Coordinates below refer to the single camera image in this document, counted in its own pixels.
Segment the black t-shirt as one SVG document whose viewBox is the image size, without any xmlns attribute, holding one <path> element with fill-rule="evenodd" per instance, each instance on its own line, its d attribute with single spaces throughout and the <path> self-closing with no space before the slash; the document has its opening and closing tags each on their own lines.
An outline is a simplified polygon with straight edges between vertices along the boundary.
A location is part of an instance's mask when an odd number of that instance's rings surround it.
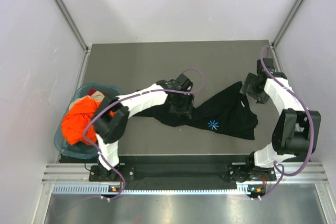
<svg viewBox="0 0 336 224">
<path fill-rule="evenodd" d="M 135 116 L 154 118 L 170 127 L 187 125 L 217 134 L 254 140 L 254 129 L 258 119 L 257 115 L 250 110 L 247 97 L 240 93 L 242 86 L 242 82 L 238 81 L 200 106 L 192 108 L 190 119 L 170 113 L 168 104 L 151 107 Z"/>
</svg>

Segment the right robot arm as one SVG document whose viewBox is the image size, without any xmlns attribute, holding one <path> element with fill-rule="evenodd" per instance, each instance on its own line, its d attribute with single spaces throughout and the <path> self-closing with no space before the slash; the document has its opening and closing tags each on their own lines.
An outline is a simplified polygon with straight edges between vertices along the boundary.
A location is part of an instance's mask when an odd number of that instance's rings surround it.
<svg viewBox="0 0 336 224">
<path fill-rule="evenodd" d="M 247 156 L 244 165 L 228 166 L 230 179 L 239 183 L 264 176 L 275 179 L 275 171 L 280 170 L 281 162 L 304 156 L 304 162 L 291 176 L 299 174 L 316 149 L 320 113 L 309 110 L 294 94 L 286 75 L 275 70 L 271 58 L 257 61 L 257 73 L 248 74 L 241 93 L 251 96 L 258 103 L 272 101 L 279 119 L 269 144 Z"/>
</svg>

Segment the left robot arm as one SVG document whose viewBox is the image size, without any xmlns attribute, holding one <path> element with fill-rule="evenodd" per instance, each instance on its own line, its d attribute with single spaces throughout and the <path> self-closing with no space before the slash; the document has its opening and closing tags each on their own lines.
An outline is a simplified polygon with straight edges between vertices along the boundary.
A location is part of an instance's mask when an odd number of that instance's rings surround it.
<svg viewBox="0 0 336 224">
<path fill-rule="evenodd" d="M 99 147 L 98 165 L 91 169 L 92 180 L 112 181 L 117 178 L 118 141 L 131 117 L 153 117 L 168 125 L 190 120 L 194 101 L 192 87 L 193 82 L 181 74 L 176 79 L 160 80 L 132 94 L 106 96 L 92 117 Z"/>
</svg>

